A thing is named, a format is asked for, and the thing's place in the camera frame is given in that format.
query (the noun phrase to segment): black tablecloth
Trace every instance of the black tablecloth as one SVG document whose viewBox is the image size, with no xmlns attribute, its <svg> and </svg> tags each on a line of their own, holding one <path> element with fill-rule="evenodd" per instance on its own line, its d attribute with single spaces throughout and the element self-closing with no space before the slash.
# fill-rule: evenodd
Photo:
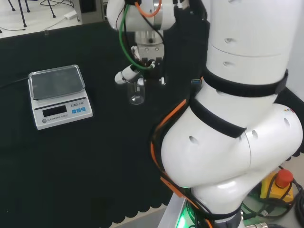
<svg viewBox="0 0 304 228">
<path fill-rule="evenodd" d="M 165 33 L 168 83 L 148 85 L 140 106 L 114 83 L 129 63 L 107 23 L 0 40 L 0 85 L 77 64 L 94 110 L 93 118 L 37 131 L 27 82 L 0 89 L 1 228 L 107 228 L 169 202 L 149 154 L 150 131 L 189 93 L 207 55 L 208 24 L 181 21 L 182 36 L 175 26 Z M 283 94 L 281 103 L 302 114 L 301 101 Z"/>
</svg>

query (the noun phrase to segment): floor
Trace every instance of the floor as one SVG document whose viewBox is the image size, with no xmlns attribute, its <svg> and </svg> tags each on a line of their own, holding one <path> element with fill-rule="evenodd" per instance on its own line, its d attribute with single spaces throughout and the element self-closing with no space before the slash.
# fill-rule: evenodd
<svg viewBox="0 0 304 228">
<path fill-rule="evenodd" d="M 0 29 L 2 31 L 2 33 L 0 33 L 0 38 L 12 37 L 33 32 L 40 32 L 46 29 L 51 30 L 81 24 L 81 22 L 77 21 L 77 18 L 71 20 L 65 19 L 64 15 L 74 10 L 69 5 L 58 4 L 54 6 L 53 11 L 56 15 L 56 18 L 53 18 L 50 7 L 40 5 L 43 0 L 28 0 L 28 7 L 30 13 L 27 13 L 25 0 L 21 0 L 24 18 L 27 25 L 27 27 L 25 28 L 26 30 L 6 31 L 4 29 L 24 29 L 18 0 L 10 1 L 16 11 L 12 11 L 8 0 L 0 0 Z"/>
</svg>

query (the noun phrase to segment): orange wire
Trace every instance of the orange wire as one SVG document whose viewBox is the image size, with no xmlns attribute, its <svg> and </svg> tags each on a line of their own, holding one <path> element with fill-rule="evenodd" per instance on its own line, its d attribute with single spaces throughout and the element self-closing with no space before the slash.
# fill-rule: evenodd
<svg viewBox="0 0 304 228">
<path fill-rule="evenodd" d="M 156 130 L 158 130 L 161 126 L 163 126 L 178 110 L 180 110 L 184 105 L 186 104 L 186 99 L 183 100 L 176 108 L 173 109 L 162 121 L 161 123 L 156 127 Z"/>
<path fill-rule="evenodd" d="M 145 16 L 146 18 L 151 18 L 151 17 L 154 17 L 160 10 L 161 10 L 161 7 L 162 7 L 162 0 L 159 0 L 158 1 L 158 7 L 156 9 L 156 11 L 154 11 L 152 14 L 147 14 L 146 12 L 144 12 L 141 7 L 139 6 L 138 2 L 135 2 L 135 6 L 136 8 L 138 9 L 138 11 L 140 12 L 140 14 L 142 14 L 143 16 Z"/>
<path fill-rule="evenodd" d="M 211 223 L 209 222 L 209 220 L 206 219 L 206 222 L 208 223 L 208 226 L 209 226 L 210 228 L 212 228 L 212 225 L 211 225 Z"/>
</svg>

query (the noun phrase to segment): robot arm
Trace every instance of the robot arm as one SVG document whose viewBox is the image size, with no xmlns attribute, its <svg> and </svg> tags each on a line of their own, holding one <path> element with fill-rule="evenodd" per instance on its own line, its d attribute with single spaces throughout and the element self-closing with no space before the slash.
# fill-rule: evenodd
<svg viewBox="0 0 304 228">
<path fill-rule="evenodd" d="M 302 142 L 295 113 L 273 104 L 288 76 L 286 66 L 302 1 L 203 3 L 210 20 L 208 72 L 201 90 L 165 135 L 161 160 L 175 184 L 191 188 L 211 213 L 226 215 L 237 210 L 249 191 Z M 153 0 L 142 0 L 141 6 L 149 12 L 157 7 L 153 4 Z M 123 5 L 123 0 L 109 2 L 113 28 L 117 18 L 121 21 Z M 171 0 L 164 0 L 162 20 L 156 15 L 149 21 L 161 30 L 170 28 L 175 21 L 173 7 Z M 126 21 L 129 31 L 151 32 L 135 6 L 130 7 Z M 215 222 L 225 227 L 223 220 Z M 244 225 L 239 221 L 232 227 Z"/>
</svg>

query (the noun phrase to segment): metal stand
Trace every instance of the metal stand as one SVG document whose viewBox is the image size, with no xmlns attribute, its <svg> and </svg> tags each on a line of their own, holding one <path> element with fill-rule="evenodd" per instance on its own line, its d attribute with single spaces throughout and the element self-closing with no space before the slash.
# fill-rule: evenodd
<svg viewBox="0 0 304 228">
<path fill-rule="evenodd" d="M 25 0 L 25 4 L 26 4 L 26 6 L 27 6 L 28 13 L 30 13 L 30 11 L 29 11 L 29 6 L 28 6 L 28 0 Z"/>
<path fill-rule="evenodd" d="M 51 6 L 51 3 L 49 2 L 49 0 L 47 0 L 47 2 L 48 2 L 49 7 L 51 8 L 51 11 L 52 11 L 52 14 L 53 14 L 53 18 L 55 18 L 56 16 L 55 16 L 55 14 L 54 14 L 54 12 L 53 12 L 53 9 L 52 9 L 52 6 Z"/>
<path fill-rule="evenodd" d="M 19 7 L 20 7 L 20 12 L 21 12 L 22 20 L 23 20 L 23 27 L 27 27 L 27 25 L 25 23 L 25 20 L 24 20 L 24 15 L 23 15 L 23 11 L 22 11 L 22 6 L 21 6 L 20 0 L 18 0 L 18 3 L 19 3 Z"/>
<path fill-rule="evenodd" d="M 11 4 L 10 0 L 9 0 L 9 3 L 10 3 L 10 6 L 11 6 L 11 9 L 12 9 L 13 11 L 16 11 L 15 8 L 13 7 L 13 5 Z"/>
</svg>

